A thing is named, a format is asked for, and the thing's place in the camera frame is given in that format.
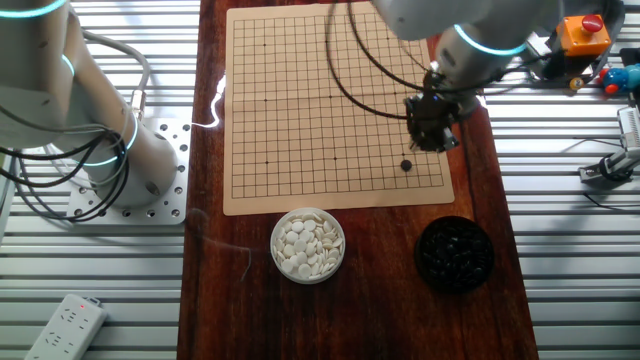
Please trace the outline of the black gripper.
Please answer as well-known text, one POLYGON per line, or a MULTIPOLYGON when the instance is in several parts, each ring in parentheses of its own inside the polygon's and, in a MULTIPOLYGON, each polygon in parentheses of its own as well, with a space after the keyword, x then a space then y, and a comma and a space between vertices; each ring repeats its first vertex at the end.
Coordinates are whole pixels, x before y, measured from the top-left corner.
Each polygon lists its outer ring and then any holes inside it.
POLYGON ((429 151, 429 135, 433 135, 434 150, 438 153, 452 150, 459 145, 450 128, 459 115, 457 103, 444 100, 436 94, 420 93, 406 98, 404 105, 412 151, 429 151))

